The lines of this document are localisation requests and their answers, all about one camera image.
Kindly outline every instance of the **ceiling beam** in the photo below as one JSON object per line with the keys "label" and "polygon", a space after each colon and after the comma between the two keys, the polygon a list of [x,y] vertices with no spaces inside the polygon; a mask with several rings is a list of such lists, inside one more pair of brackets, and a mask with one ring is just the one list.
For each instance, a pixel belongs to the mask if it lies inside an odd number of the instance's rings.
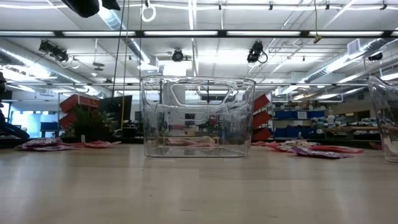
{"label": "ceiling beam", "polygon": [[[286,38],[312,39],[313,30],[122,30],[127,38]],[[398,38],[396,30],[319,30],[323,39]],[[46,39],[117,39],[118,30],[0,30],[0,37]]]}

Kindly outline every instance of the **window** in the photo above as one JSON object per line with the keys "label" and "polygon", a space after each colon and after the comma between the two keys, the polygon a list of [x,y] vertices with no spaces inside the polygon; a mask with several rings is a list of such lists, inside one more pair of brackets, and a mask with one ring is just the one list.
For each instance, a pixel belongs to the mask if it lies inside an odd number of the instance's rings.
{"label": "window", "polygon": [[0,108],[6,120],[8,120],[8,111],[10,110],[9,103],[2,103],[3,108]]}

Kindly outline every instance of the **desk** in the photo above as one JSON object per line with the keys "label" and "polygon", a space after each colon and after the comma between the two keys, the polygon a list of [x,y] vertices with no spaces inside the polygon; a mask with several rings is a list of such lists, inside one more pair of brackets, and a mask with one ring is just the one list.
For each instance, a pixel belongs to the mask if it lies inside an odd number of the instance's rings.
{"label": "desk", "polygon": [[45,133],[47,133],[47,132],[54,132],[55,137],[59,137],[60,131],[62,131],[62,130],[40,130],[40,132],[42,133],[42,138],[45,138]]}

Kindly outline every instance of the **ceiling camera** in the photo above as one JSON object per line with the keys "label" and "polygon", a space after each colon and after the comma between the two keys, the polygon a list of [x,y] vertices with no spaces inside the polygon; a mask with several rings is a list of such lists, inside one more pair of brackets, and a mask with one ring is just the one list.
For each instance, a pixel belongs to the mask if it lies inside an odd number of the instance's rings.
{"label": "ceiling camera", "polygon": [[[268,55],[263,51],[264,46],[261,41],[255,41],[251,49],[249,50],[248,62],[249,63],[266,63],[268,61]],[[260,57],[265,56],[266,59],[264,61],[260,60]]]}
{"label": "ceiling camera", "polygon": [[61,49],[60,47],[50,43],[47,40],[42,40],[42,42],[40,43],[39,51],[41,51],[43,54],[50,55],[52,58],[59,62],[64,63],[69,61],[69,55],[67,54],[67,50]]}
{"label": "ceiling camera", "polygon": [[181,62],[183,59],[184,59],[184,54],[182,53],[182,50],[180,49],[174,50],[172,60],[174,62]]}

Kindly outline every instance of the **ventilation duct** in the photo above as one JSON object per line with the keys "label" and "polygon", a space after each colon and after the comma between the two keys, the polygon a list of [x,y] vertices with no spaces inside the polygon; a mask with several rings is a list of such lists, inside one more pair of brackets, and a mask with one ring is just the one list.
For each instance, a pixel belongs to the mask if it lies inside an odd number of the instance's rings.
{"label": "ventilation duct", "polygon": [[0,65],[24,65],[24,64],[12,57],[7,56],[7,54],[0,51]]}
{"label": "ventilation duct", "polygon": [[378,50],[380,50],[382,47],[385,45],[391,43],[395,39],[377,39],[374,40],[364,46],[361,47],[361,50],[359,52],[356,52],[354,54],[343,54],[340,55],[339,57],[335,57],[329,61],[327,61],[324,66],[322,66],[321,69],[316,68],[312,71],[309,71],[309,73],[305,76],[303,81],[305,83],[310,83],[317,78],[320,78],[322,76],[325,76],[329,73],[332,73],[340,68],[343,68],[344,66],[348,65],[351,62],[354,62],[355,60],[362,58],[366,55],[372,54]]}
{"label": "ventilation duct", "polygon": [[[91,80],[87,78],[83,78],[74,72],[60,67],[56,63],[45,58],[41,58],[40,56],[4,39],[0,40],[0,54],[5,55],[13,61],[17,61],[19,65],[29,67],[29,69],[33,70],[34,74],[38,74],[39,76],[55,75],[57,78],[61,78],[69,83],[91,82]],[[112,94],[110,90],[101,86],[93,86],[93,88],[98,92],[98,96],[111,96]]]}
{"label": "ventilation duct", "polygon": [[[118,15],[112,10],[107,10],[105,8],[101,8],[99,10],[98,15],[100,18],[106,23],[106,25],[111,29],[111,30],[120,30],[122,27],[122,30],[126,30],[126,27],[121,23],[121,20],[119,19]],[[140,48],[140,46],[137,44],[137,42],[132,39],[132,38],[121,38],[121,40],[127,45],[127,47],[133,52],[133,54],[137,57],[139,60],[139,63],[141,64],[146,64],[145,68],[146,71],[158,71],[159,67],[156,63],[155,58],[151,58],[148,56],[145,52],[143,52]]]}
{"label": "ventilation duct", "polygon": [[55,96],[56,93],[50,89],[38,89],[36,90],[36,93],[38,93],[40,96]]}

